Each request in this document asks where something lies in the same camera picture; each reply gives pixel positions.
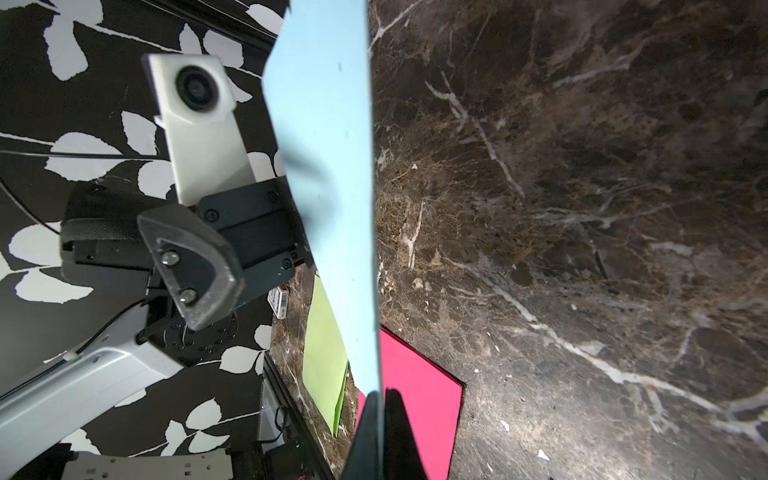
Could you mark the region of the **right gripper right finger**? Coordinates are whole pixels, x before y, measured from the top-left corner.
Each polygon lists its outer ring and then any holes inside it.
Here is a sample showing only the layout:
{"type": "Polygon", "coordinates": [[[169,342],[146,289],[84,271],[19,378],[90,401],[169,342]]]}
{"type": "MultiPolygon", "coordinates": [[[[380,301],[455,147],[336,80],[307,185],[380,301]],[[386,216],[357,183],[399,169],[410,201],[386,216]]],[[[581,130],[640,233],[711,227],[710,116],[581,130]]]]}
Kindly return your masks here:
{"type": "Polygon", "coordinates": [[[402,395],[387,389],[384,402],[383,478],[427,480],[402,395]]]}

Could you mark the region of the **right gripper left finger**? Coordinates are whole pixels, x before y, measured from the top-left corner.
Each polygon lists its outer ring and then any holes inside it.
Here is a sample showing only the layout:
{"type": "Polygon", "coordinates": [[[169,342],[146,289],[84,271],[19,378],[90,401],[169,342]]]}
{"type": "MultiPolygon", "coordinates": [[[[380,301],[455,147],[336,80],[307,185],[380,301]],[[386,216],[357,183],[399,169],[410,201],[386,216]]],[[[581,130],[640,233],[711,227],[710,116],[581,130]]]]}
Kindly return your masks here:
{"type": "Polygon", "coordinates": [[[380,392],[366,397],[363,413],[341,480],[381,480],[384,478],[384,403],[380,392]]]}

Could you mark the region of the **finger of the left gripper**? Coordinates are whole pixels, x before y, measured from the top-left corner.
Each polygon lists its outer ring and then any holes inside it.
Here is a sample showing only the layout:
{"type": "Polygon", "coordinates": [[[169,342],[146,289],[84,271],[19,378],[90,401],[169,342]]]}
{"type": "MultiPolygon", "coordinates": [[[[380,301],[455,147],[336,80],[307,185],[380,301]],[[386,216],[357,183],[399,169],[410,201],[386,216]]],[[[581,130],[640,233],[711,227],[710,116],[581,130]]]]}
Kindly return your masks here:
{"type": "Polygon", "coordinates": [[[234,310],[245,279],[221,234],[180,204],[139,214],[137,227],[189,329],[205,329],[234,310]]]}

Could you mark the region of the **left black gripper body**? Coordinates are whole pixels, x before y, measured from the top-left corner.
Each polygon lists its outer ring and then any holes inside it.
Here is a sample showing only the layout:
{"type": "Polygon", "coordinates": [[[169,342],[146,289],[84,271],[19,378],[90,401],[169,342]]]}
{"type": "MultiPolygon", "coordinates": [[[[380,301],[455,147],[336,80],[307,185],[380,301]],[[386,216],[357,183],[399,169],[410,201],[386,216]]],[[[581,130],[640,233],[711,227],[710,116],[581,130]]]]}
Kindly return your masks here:
{"type": "MultiPolygon", "coordinates": [[[[148,279],[154,263],[137,218],[167,204],[99,183],[78,183],[61,223],[64,278],[92,287],[117,285],[121,279],[148,279]]],[[[233,247],[246,277],[242,303],[288,281],[295,266],[311,259],[284,178],[212,195],[192,211],[233,247]]]]}

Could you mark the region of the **pink paper sheet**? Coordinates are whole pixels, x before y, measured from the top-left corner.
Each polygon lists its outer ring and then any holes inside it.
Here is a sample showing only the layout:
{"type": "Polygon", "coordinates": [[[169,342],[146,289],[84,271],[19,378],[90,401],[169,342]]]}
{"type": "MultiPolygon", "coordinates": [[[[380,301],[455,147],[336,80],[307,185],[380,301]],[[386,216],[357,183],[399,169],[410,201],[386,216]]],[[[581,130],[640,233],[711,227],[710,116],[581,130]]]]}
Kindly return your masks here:
{"type": "Polygon", "coordinates": [[[446,479],[463,402],[463,384],[389,329],[380,329],[382,380],[402,397],[428,479],[446,479]]]}

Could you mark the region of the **yellow-green paper sheet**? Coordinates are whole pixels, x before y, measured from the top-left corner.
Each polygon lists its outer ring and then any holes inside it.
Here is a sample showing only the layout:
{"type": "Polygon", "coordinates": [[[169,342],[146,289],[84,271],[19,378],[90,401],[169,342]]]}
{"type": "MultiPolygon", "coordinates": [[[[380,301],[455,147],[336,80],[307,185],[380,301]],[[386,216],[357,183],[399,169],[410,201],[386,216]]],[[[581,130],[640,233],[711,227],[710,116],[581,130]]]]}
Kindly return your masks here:
{"type": "Polygon", "coordinates": [[[338,435],[348,357],[322,279],[316,275],[304,341],[302,381],[330,433],[338,435]]]}

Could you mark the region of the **light blue paper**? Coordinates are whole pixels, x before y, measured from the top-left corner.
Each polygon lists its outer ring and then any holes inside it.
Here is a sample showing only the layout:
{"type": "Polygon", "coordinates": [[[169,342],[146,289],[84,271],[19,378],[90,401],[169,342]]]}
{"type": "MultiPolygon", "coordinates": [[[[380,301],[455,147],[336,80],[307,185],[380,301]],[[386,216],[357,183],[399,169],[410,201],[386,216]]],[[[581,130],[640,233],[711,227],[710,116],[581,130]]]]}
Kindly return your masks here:
{"type": "Polygon", "coordinates": [[[355,386],[381,388],[365,1],[294,1],[262,89],[355,386]]]}

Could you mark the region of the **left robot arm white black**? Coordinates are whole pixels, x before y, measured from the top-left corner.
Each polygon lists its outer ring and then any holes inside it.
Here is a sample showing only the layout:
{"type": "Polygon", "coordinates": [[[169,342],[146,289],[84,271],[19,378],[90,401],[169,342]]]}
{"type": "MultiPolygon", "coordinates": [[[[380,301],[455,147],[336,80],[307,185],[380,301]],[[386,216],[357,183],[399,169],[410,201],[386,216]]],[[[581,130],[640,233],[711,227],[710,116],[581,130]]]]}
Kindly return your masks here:
{"type": "Polygon", "coordinates": [[[128,305],[55,365],[1,398],[1,475],[19,473],[120,401],[221,352],[238,308],[310,255],[284,178],[186,207],[99,183],[71,193],[60,230],[66,273],[146,280],[128,305]]]}

